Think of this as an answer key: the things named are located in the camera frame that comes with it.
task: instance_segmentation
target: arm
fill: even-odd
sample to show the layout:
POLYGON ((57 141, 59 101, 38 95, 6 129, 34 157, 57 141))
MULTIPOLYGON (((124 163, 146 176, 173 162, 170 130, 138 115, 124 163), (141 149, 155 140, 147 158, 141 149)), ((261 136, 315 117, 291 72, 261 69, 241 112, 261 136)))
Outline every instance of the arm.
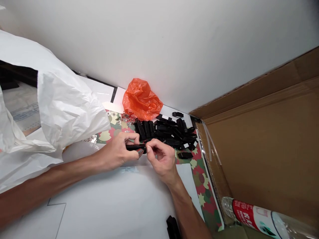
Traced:
POLYGON ((125 144, 133 144, 129 139, 139 144, 138 134, 119 133, 91 156, 58 165, 0 194, 0 229, 74 183, 116 169, 127 161, 139 159, 136 151, 126 150, 125 144))
POLYGON ((212 238, 178 175, 174 149, 157 139, 151 140, 146 146, 148 160, 172 194, 182 237, 184 239, 212 238))

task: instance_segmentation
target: cardboard box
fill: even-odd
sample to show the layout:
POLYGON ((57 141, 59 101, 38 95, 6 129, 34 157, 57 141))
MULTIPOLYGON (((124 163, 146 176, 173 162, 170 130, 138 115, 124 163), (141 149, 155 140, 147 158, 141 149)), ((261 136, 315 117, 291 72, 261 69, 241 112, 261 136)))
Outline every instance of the cardboard box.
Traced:
POLYGON ((190 114, 216 147, 197 123, 219 202, 233 197, 319 228, 319 47, 190 114))

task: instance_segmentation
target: red bottle label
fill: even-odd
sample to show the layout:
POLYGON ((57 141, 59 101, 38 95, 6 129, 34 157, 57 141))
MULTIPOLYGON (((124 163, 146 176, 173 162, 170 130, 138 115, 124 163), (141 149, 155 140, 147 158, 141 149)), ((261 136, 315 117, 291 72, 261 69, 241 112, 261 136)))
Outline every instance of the red bottle label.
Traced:
POLYGON ((281 239, 272 218, 273 213, 276 214, 276 212, 235 199, 233 200, 233 212, 241 223, 272 238, 281 239))
POLYGON ((254 206, 251 204, 247 204, 235 199, 233 200, 233 211, 237 217, 237 220, 259 231, 254 220, 253 207, 254 206))

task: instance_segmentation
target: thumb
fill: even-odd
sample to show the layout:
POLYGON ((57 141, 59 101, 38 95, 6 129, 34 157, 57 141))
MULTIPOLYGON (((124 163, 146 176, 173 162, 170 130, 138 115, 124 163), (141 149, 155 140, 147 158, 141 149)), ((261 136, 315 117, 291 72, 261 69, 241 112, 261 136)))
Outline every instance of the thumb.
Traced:
POLYGON ((159 163, 157 158, 154 155, 153 149, 151 146, 146 146, 146 153, 147 153, 147 159, 152 164, 153 167, 156 167, 156 165, 159 163))
POLYGON ((139 153, 136 150, 126 152, 126 161, 138 160, 139 158, 139 153))

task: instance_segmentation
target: plastic bottle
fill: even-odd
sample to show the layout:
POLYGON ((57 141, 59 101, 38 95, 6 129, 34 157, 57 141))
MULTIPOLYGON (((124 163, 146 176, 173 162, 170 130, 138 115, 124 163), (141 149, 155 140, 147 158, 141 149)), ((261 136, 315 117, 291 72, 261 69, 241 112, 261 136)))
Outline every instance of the plastic bottle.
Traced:
POLYGON ((289 216, 230 197, 222 198, 224 212, 232 219, 278 239, 318 239, 319 232, 289 216))

